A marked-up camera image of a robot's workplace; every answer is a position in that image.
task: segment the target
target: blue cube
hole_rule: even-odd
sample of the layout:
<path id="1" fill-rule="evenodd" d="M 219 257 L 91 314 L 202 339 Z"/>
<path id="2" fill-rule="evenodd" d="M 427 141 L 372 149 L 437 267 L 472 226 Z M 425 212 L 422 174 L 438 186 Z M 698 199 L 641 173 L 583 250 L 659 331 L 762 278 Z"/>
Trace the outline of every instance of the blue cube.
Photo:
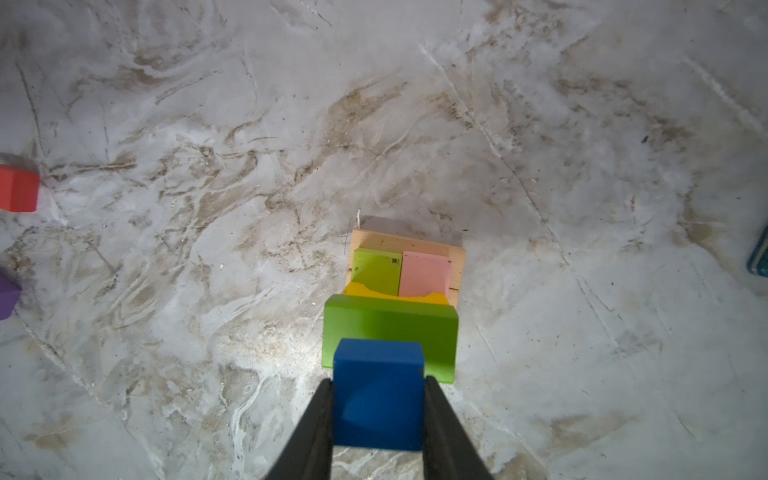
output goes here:
<path id="1" fill-rule="evenodd" d="M 422 449 L 421 343 L 342 339 L 333 356 L 333 444 Z"/>

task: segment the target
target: pink block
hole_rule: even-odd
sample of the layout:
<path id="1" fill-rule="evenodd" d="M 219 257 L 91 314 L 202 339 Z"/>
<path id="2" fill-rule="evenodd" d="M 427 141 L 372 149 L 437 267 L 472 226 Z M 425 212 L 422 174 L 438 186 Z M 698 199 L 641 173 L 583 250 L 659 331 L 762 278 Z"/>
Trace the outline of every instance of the pink block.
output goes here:
<path id="1" fill-rule="evenodd" d="M 403 252 L 398 296 L 448 295 L 451 260 L 430 253 Z"/>

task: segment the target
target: lime green block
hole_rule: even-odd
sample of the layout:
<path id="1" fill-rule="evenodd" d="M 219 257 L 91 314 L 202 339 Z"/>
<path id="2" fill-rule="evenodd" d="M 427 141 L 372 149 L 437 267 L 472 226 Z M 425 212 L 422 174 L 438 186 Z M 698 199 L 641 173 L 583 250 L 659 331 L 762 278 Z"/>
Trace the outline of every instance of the lime green block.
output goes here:
<path id="1" fill-rule="evenodd" d="M 419 342 L 425 375 L 452 383 L 457 335 L 458 314 L 450 305 L 332 295 L 323 321 L 323 366 L 333 367 L 341 339 Z"/>
<path id="2" fill-rule="evenodd" d="M 352 281 L 374 292 L 396 296 L 400 290 L 401 269 L 402 253 L 359 248 L 352 261 Z"/>

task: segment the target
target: wooden plank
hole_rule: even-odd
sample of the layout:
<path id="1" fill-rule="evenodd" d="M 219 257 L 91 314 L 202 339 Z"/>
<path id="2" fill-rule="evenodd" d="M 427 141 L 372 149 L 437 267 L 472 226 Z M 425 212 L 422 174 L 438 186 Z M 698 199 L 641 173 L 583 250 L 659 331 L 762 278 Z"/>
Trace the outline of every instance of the wooden plank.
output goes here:
<path id="1" fill-rule="evenodd" d="M 405 251 L 431 253 L 432 255 L 441 255 L 451 259 L 452 272 L 448 302 L 456 306 L 458 304 L 458 292 L 462 286 L 462 274 L 464 273 L 464 263 L 467 257 L 467 251 L 461 247 L 445 245 L 444 243 L 429 242 L 416 238 L 401 237 L 400 235 L 390 235 L 389 233 L 374 232 L 371 230 L 355 229 L 352 231 L 349 242 L 349 261 L 347 264 L 346 282 L 352 280 L 352 266 L 355 258 L 355 250 L 358 248 L 369 248 L 371 250 L 383 250 L 385 252 L 403 253 Z"/>

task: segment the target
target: marble floor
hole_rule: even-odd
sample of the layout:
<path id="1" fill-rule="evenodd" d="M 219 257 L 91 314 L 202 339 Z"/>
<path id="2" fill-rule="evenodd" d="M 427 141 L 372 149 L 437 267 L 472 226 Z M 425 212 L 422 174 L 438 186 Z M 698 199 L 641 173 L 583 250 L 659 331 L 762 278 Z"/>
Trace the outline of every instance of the marble floor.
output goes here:
<path id="1" fill-rule="evenodd" d="M 6 0 L 0 478 L 263 477 L 363 227 L 464 247 L 496 478 L 764 478 L 768 6 Z M 334 478 L 421 478 L 336 449 Z"/>

